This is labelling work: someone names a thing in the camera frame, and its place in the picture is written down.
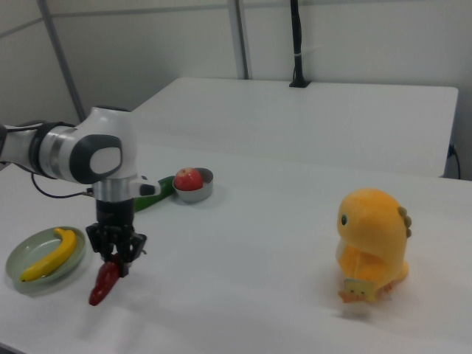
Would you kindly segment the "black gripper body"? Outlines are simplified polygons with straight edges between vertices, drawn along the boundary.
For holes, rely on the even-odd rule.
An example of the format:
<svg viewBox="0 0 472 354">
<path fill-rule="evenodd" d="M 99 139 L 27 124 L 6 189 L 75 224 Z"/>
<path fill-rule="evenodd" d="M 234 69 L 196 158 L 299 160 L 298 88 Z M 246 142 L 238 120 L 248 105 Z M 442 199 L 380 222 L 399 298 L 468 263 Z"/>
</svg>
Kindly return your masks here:
<svg viewBox="0 0 472 354">
<path fill-rule="evenodd" d="M 135 201 L 109 202 L 96 200 L 97 222 L 86 227 L 94 252 L 116 249 L 123 260 L 132 263 L 146 244 L 147 236 L 136 233 L 133 226 Z"/>
</svg>

